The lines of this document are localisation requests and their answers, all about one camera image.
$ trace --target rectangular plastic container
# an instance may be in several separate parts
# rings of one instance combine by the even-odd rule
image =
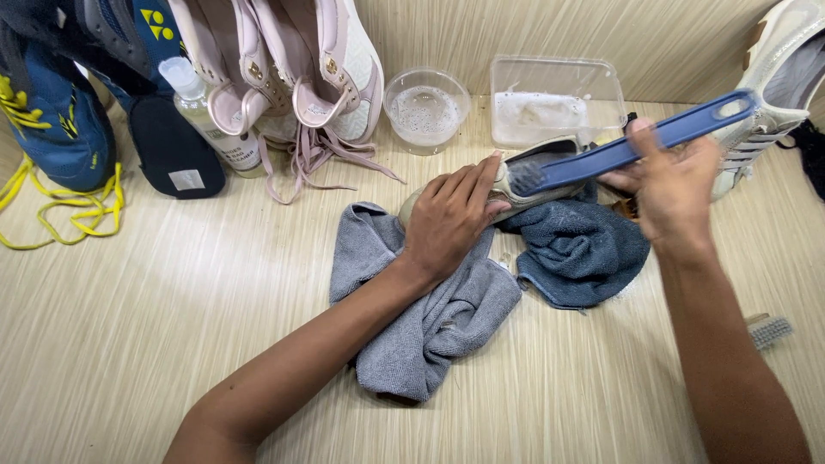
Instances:
[[[490,66],[493,144],[524,149],[561,135],[590,143],[627,123],[625,99],[602,59],[499,55]]]

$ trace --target towel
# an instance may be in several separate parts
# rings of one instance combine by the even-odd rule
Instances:
[[[650,243],[633,221],[596,203],[590,181],[573,198],[550,201],[498,224],[521,234],[527,251],[516,260],[554,308],[580,310],[619,293],[639,274]]]
[[[368,391],[427,401],[454,357],[482,347],[521,299],[516,278],[487,258],[488,227],[452,276],[404,312],[356,356],[358,382]],[[398,218],[372,203],[346,207],[338,225],[331,304],[378,275],[402,252]]]

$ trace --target bottle label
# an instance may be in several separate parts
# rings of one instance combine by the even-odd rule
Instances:
[[[257,139],[249,132],[240,136],[226,135],[212,122],[195,125],[195,128],[232,169],[251,171],[261,164],[261,150]]]

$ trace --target blue brush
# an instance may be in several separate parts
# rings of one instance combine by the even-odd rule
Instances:
[[[723,106],[736,101],[739,101],[740,107],[744,109],[733,116],[719,115],[719,110]],[[757,108],[758,105],[750,90],[736,90],[658,122],[656,132],[662,145],[665,148],[672,148],[739,122],[752,115]],[[550,145],[555,143],[558,142],[547,144],[546,151],[554,151]],[[541,147],[536,148],[531,151],[536,153],[545,151]],[[639,160],[639,156],[633,151],[626,137],[596,149],[583,153],[571,153],[571,155],[549,163],[519,163],[517,166],[511,166],[510,188],[518,196],[531,196],[543,190],[593,178]]]

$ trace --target brush handle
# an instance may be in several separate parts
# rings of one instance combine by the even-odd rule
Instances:
[[[735,101],[744,102],[745,109],[733,116],[720,117],[719,111],[722,107]],[[752,115],[756,108],[757,104],[750,90],[737,90],[658,122],[656,134],[665,148],[675,147],[734,122],[739,122]],[[535,186],[533,191],[527,192],[526,196],[593,178],[638,159],[639,156],[633,151],[630,142],[626,137],[622,137],[572,158],[542,165],[541,185]]]

